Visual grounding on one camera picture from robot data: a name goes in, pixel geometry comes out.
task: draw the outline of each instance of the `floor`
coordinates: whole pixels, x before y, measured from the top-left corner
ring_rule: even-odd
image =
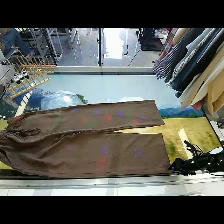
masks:
[[[137,29],[105,28],[103,44],[103,66],[136,66],[150,67],[159,57],[159,52],[141,51],[138,43]],[[98,66],[98,29],[78,28],[73,42],[73,49],[69,48],[66,36],[61,36],[63,55],[59,66]]]

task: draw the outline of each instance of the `table surface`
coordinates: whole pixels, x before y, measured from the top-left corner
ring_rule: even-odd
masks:
[[[190,158],[183,140],[198,145],[204,152],[221,146],[204,113],[191,107],[180,110],[175,92],[155,76],[54,74],[51,78],[50,82],[33,90],[25,112],[86,103],[155,100],[165,125],[128,129],[123,132],[162,133],[170,163],[177,157]],[[15,116],[23,97],[17,97],[13,101],[1,101],[0,114]],[[6,122],[1,121],[0,129],[5,126]],[[0,169],[9,168],[0,163]]]

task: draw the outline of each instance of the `gray floor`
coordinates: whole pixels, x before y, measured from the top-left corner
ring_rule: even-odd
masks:
[[[103,66],[150,67],[154,65],[152,61],[159,57],[159,52],[139,51],[140,45],[137,40],[136,30],[125,28],[104,29]],[[61,36],[63,56],[58,65],[98,66],[97,39],[97,29],[78,28],[78,33],[73,42],[73,49],[70,49],[67,37]]]

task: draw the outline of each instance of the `brown trousers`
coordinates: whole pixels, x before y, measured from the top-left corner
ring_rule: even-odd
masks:
[[[25,174],[59,178],[167,174],[161,134],[112,132],[162,124],[151,100],[25,113],[0,133],[0,160]]]

